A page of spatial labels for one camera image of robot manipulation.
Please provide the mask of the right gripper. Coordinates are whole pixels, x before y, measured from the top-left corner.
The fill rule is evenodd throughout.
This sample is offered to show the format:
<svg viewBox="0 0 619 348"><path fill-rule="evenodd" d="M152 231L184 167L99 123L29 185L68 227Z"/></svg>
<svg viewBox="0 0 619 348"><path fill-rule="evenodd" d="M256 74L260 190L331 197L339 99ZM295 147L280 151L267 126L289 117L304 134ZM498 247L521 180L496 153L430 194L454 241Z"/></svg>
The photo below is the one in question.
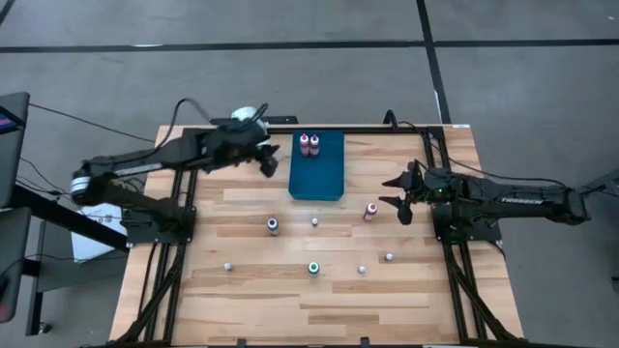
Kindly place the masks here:
<svg viewBox="0 0 619 348"><path fill-rule="evenodd" d="M411 201L399 196L379 196L378 199L394 207L409 207L411 203L450 204L455 201L455 178L450 170L426 168L421 162L411 162L410 171L383 182L382 186L411 189Z"/></svg>

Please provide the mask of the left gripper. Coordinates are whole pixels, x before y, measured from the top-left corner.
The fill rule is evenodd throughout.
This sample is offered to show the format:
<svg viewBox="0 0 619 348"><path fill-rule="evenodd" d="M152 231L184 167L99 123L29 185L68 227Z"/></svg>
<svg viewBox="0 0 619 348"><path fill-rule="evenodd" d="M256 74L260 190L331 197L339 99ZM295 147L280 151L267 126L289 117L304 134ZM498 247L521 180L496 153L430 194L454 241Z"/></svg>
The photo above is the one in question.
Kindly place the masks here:
<svg viewBox="0 0 619 348"><path fill-rule="evenodd" d="M207 136L207 158L210 167L237 165L255 160L261 151L258 145L266 140L266 131L255 121L231 121L217 127ZM260 145L264 158L272 157L280 145Z"/></svg>

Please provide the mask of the black power strip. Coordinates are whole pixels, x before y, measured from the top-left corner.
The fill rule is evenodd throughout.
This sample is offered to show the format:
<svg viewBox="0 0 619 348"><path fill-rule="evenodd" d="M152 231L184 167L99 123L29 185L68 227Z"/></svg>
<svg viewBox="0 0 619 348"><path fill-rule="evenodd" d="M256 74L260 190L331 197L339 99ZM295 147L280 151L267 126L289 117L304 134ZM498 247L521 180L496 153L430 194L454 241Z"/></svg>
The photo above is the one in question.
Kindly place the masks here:
<svg viewBox="0 0 619 348"><path fill-rule="evenodd" d="M231 121L230 118L214 118L211 124L220 126ZM299 121L296 116L263 116L261 121L269 125L298 125Z"/></svg>

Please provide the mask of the white desk lamp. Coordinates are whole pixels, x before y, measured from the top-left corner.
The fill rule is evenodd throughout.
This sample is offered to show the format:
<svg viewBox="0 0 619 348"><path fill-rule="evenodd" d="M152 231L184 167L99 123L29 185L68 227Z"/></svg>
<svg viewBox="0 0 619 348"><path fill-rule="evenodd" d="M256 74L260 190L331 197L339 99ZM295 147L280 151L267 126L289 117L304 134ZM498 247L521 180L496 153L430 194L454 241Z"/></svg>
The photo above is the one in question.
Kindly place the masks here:
<svg viewBox="0 0 619 348"><path fill-rule="evenodd" d="M253 106L244 106L244 107L234 110L230 114L230 118L236 119L239 121L244 121L246 119L251 119L256 113L256 111L257 109ZM264 132L267 132L267 124L265 122L259 119L256 121L256 123L264 130Z"/></svg>

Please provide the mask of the blue plastic bin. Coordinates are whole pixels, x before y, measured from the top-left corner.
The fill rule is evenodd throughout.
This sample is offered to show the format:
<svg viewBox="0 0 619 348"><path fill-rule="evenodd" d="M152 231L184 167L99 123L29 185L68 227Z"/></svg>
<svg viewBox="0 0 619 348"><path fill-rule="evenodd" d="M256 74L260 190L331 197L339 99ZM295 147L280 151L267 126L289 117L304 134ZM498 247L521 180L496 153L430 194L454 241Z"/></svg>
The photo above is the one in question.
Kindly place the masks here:
<svg viewBox="0 0 619 348"><path fill-rule="evenodd" d="M301 136L316 135L318 154L303 156ZM288 191L297 200L338 201L344 194L344 134L335 130L293 132Z"/></svg>

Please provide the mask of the white paper box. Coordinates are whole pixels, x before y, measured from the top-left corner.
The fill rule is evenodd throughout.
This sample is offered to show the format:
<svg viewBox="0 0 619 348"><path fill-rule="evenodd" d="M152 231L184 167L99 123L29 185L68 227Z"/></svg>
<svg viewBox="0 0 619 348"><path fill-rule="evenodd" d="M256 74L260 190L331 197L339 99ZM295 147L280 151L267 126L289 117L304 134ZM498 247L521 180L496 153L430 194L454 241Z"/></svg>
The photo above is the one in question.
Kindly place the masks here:
<svg viewBox="0 0 619 348"><path fill-rule="evenodd" d="M111 204L100 204L92 207L79 208L77 212L124 236L127 235L126 228L121 224L122 209L120 207ZM106 246L74 232L71 232L71 237L76 263L86 262L87 260L102 256L113 250L111 246Z"/></svg>

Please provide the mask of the grey stand foot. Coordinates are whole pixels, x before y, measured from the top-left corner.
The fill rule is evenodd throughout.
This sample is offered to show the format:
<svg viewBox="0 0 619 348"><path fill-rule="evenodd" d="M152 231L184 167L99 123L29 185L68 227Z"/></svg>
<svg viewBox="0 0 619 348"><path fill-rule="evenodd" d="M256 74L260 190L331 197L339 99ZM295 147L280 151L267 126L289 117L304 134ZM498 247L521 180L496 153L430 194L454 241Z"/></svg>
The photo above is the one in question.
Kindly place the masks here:
<svg viewBox="0 0 619 348"><path fill-rule="evenodd" d="M581 193L585 196L592 193L602 193L613 197L619 197L619 169L604 174L582 186Z"/></svg>

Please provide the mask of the black stand beam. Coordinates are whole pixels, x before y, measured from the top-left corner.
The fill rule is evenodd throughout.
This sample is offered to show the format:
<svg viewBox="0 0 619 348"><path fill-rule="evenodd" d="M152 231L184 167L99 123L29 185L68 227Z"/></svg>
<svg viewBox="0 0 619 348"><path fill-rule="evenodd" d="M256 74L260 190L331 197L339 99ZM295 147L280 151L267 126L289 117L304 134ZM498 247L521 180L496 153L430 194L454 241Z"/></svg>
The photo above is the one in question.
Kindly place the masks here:
<svg viewBox="0 0 619 348"><path fill-rule="evenodd" d="M102 243L113 249L128 252L127 237L85 215L63 207L52 200L20 186L13 188L9 208L30 208L32 214L45 221L64 227L78 235Z"/></svg>

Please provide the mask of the black monitor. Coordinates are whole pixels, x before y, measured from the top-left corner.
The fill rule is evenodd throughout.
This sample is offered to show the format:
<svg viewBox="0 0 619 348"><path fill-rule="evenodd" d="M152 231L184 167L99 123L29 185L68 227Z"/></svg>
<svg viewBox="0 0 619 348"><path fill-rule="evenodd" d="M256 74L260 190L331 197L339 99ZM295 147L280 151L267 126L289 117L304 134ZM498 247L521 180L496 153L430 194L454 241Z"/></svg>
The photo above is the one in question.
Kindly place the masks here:
<svg viewBox="0 0 619 348"><path fill-rule="evenodd" d="M0 212L0 324L15 317L31 217L29 208Z"/></svg>
<svg viewBox="0 0 619 348"><path fill-rule="evenodd" d="M11 201L29 101L27 92L0 96L0 209L8 207Z"/></svg>

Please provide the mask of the black stand leg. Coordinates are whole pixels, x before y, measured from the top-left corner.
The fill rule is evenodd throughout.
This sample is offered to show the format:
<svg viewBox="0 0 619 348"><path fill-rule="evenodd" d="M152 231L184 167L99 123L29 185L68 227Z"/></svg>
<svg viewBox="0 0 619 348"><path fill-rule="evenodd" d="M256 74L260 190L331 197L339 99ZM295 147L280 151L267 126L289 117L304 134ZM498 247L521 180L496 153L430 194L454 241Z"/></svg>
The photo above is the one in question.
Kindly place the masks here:
<svg viewBox="0 0 619 348"><path fill-rule="evenodd" d="M44 261L45 228L46 222L42 220L40 223L37 250L33 256L33 261L30 262L28 266L29 270L32 271L31 277L33 282L26 320L25 334L27 336L47 334L52 330L52 325L42 320L44 292L39 290Z"/></svg>

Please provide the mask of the black aluminium table frame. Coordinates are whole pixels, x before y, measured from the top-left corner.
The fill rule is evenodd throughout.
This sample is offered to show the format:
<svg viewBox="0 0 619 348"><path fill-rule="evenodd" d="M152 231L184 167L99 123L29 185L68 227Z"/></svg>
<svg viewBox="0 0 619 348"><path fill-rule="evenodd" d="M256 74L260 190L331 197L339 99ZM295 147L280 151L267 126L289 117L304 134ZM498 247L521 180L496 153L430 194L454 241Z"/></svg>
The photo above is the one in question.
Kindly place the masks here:
<svg viewBox="0 0 619 348"><path fill-rule="evenodd" d="M410 225L378 199L394 190L411 160L440 161L427 143L445 143L461 171L479 164L467 127L346 126L344 194L338 201L301 201L288 191L293 135L276 128L279 168L264 177L243 164L183 185L197 210L179 286L170 291L151 337L174 346L347 345L367 336L373 344L450 344L475 336L478 313L455 302L444 248L431 210L413 209ZM372 221L363 215L378 207ZM279 222L271 236L269 218ZM312 226L311 219L318 218ZM387 261L385 255L394 258ZM317 262L312 277L308 264ZM231 263L233 269L224 269ZM358 273L365 266L367 272Z"/></svg>

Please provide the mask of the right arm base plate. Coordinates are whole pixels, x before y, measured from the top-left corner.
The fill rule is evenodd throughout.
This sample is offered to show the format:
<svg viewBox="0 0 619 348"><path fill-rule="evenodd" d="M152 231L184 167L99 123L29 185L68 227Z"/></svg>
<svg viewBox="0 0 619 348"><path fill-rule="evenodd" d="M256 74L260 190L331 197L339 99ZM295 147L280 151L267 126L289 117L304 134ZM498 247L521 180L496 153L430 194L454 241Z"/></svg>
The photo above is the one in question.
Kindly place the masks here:
<svg viewBox="0 0 619 348"><path fill-rule="evenodd" d="M502 239L497 222L487 218L473 220L460 217L453 205L440 204L431 207L435 236L439 241L459 244L462 241L498 242Z"/></svg>

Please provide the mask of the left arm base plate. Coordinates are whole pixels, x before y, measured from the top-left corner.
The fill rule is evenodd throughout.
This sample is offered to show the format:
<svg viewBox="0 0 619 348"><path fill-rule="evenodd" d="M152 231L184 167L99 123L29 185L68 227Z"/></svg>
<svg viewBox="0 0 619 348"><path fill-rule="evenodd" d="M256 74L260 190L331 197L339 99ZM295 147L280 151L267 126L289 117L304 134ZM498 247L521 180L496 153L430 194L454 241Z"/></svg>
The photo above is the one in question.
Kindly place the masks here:
<svg viewBox="0 0 619 348"><path fill-rule="evenodd" d="M161 224L150 215L129 209L122 210L121 225L127 230L130 245L187 244L193 238L195 207L185 208L180 223Z"/></svg>

